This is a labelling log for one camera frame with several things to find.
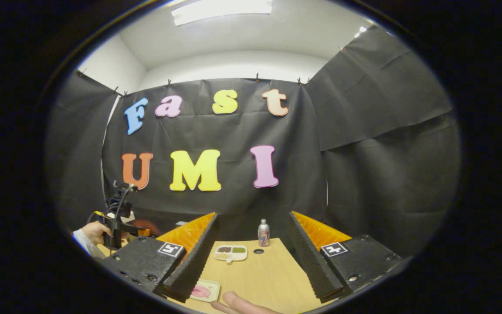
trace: white ceiling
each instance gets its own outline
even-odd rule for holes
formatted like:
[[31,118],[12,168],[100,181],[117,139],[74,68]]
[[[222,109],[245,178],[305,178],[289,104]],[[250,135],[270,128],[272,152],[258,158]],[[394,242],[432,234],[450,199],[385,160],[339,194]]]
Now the white ceiling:
[[329,60],[370,24],[328,0],[273,0],[272,13],[241,14],[175,26],[162,6],[120,32],[133,55],[150,70],[193,56],[239,50],[271,50]]

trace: can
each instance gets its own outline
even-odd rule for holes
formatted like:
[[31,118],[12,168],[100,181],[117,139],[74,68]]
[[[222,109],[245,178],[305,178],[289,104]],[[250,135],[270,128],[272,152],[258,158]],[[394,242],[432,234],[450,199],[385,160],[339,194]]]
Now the can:
[[267,225],[267,219],[261,219],[261,224],[257,229],[259,246],[268,246],[271,242],[271,228]]

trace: pink letter i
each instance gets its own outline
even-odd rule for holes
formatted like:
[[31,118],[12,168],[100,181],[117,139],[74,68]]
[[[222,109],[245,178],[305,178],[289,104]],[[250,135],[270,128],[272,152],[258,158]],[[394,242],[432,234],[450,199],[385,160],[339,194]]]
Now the pink letter i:
[[257,180],[253,182],[256,188],[267,188],[278,185],[278,179],[275,177],[272,169],[271,155],[275,150],[270,145],[260,145],[251,147],[249,150],[255,155],[255,165],[257,166]]

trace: white sleeve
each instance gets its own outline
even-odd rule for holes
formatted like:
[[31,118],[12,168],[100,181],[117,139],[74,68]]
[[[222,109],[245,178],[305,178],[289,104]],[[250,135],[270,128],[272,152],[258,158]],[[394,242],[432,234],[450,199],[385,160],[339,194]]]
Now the white sleeve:
[[94,245],[81,229],[73,232],[73,237],[84,250],[93,258],[106,258],[104,253]]

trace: person's arm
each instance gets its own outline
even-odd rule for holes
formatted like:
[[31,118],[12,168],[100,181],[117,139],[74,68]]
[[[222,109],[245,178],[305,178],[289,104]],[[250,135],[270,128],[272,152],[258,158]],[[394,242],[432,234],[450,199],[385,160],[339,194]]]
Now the person's arm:
[[280,314],[270,308],[255,305],[244,298],[239,297],[235,292],[228,291],[222,295],[222,298],[227,305],[221,304],[218,301],[213,301],[210,305],[218,311],[227,314]]
[[106,258],[104,253],[96,247],[96,244],[104,244],[104,232],[109,236],[113,236],[110,228],[99,221],[94,221],[74,231],[73,237],[90,256],[95,258]]

